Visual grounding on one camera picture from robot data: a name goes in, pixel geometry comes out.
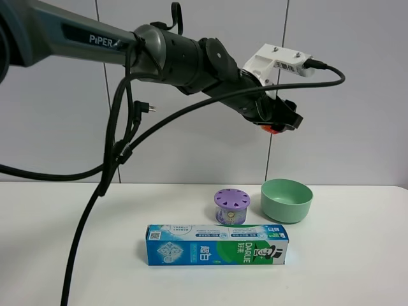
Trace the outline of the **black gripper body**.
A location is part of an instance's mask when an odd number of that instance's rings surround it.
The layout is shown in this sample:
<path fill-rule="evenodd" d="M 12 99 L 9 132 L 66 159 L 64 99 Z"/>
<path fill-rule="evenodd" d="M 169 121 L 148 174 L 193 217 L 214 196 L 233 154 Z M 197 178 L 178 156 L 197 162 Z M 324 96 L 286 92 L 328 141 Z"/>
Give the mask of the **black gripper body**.
<path fill-rule="evenodd" d="M 244 75 L 238 82 L 219 81 L 203 90 L 207 96 L 214 98 L 231 92 L 260 87 L 260 82 L 253 76 Z M 245 120 L 255 125 L 287 124 L 288 108 L 279 98 L 272 99 L 265 92 L 256 92 L 243 96 L 233 96 L 220 100 L 222 104 L 238 112 Z"/>

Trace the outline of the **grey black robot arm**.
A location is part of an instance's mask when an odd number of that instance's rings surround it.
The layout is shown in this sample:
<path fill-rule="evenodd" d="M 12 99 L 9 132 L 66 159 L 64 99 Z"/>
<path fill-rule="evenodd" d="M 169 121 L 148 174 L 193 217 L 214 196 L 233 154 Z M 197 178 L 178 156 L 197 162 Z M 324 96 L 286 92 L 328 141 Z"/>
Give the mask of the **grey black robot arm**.
<path fill-rule="evenodd" d="M 246 120 L 278 133 L 302 122 L 296 105 L 273 93 L 235 96 L 260 87 L 261 80 L 239 68 L 216 38 L 192 40 L 160 22 L 128 32 L 41 1 L 2 1 L 1 74 L 52 55 L 119 64 L 145 82 L 172 85 L 185 95 L 220 97 Z"/>

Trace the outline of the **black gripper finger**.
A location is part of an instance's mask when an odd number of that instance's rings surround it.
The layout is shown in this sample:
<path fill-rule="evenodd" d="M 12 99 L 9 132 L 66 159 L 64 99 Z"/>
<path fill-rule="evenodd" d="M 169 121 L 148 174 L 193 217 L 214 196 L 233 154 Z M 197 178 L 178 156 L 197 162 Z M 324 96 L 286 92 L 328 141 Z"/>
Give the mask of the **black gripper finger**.
<path fill-rule="evenodd" d="M 296 113 L 297 105 L 287 99 L 270 99 L 272 117 L 259 126 L 271 126 L 277 131 L 294 131 L 299 128 L 303 117 Z"/>

